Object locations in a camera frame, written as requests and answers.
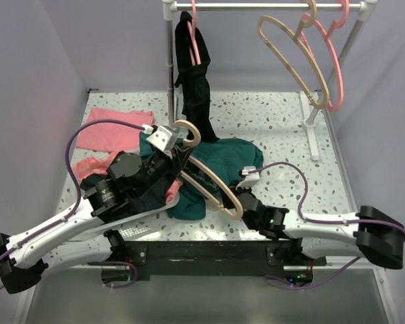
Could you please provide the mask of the beige wooden hanger front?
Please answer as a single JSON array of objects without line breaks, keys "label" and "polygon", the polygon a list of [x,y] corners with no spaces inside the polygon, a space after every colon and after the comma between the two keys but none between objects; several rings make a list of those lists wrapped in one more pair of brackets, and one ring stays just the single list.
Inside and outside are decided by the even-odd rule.
[{"label": "beige wooden hanger front", "polygon": [[[201,140],[201,135],[198,128],[184,119],[178,119],[172,123],[172,128],[179,129],[185,128],[190,131],[193,135],[193,139],[183,139],[182,144],[186,147],[196,147],[199,145]],[[234,211],[228,209],[220,200],[218,200],[215,196],[213,196],[208,190],[206,190],[201,184],[199,184],[194,178],[188,175],[185,171],[181,171],[181,176],[192,184],[201,194],[205,196],[210,202],[212,202],[219,210],[224,212],[230,219],[239,220],[243,217],[244,209],[234,195],[234,193],[228,188],[228,186],[223,182],[223,180],[217,176],[210,168],[208,168],[204,163],[199,161],[197,158],[193,157],[192,155],[189,156],[189,162],[191,164],[197,166],[201,171],[203,171],[207,176],[209,176],[221,189],[221,191],[226,194],[226,196],[230,199],[233,204]]]}]

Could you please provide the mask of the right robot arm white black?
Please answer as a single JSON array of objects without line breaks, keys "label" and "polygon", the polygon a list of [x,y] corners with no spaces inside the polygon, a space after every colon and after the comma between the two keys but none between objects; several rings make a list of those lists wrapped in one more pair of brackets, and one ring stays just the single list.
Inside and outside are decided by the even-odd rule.
[{"label": "right robot arm white black", "polygon": [[357,213],[320,215],[264,205],[249,188],[229,187],[221,193],[226,209],[242,207],[249,230],[272,240],[288,240],[277,256],[295,265],[331,256],[364,258],[386,269],[402,269],[405,227],[372,206]]}]

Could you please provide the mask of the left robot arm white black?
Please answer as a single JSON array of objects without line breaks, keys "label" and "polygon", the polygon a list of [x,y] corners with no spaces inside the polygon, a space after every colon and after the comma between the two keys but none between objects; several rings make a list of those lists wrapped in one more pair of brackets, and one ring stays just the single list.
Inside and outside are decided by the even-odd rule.
[{"label": "left robot arm white black", "polygon": [[106,230],[87,242],[73,238],[94,227],[141,218],[166,207],[167,191],[193,149],[180,144],[169,154],[155,149],[147,157],[120,152],[106,176],[77,184],[77,199],[66,210],[21,234],[0,233],[0,280],[9,294],[35,286],[48,270],[84,263],[112,265],[126,258],[124,241]]}]

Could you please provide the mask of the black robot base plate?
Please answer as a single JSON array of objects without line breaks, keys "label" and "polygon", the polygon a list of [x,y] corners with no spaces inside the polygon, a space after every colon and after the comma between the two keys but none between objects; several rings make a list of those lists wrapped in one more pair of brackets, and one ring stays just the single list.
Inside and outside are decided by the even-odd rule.
[{"label": "black robot base plate", "polygon": [[137,269],[140,281],[156,275],[262,277],[276,275],[305,282],[325,257],[311,260],[301,253],[299,240],[179,240],[138,241],[112,236],[115,252],[101,269],[104,284],[130,280]]}]

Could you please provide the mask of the teal green shorts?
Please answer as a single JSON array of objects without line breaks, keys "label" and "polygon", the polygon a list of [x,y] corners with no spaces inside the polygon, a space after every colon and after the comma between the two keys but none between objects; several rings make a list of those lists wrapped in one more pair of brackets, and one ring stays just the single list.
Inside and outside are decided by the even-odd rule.
[{"label": "teal green shorts", "polygon": [[[253,143],[240,138],[221,138],[214,143],[201,142],[192,152],[192,156],[205,164],[225,184],[240,180],[239,171],[247,166],[263,166],[263,152]],[[196,165],[188,162],[184,168],[190,177],[214,197],[221,199],[220,187]],[[183,184],[179,189],[178,203],[167,210],[171,218],[184,221],[201,220],[206,215],[206,198],[188,180],[178,177]]]}]

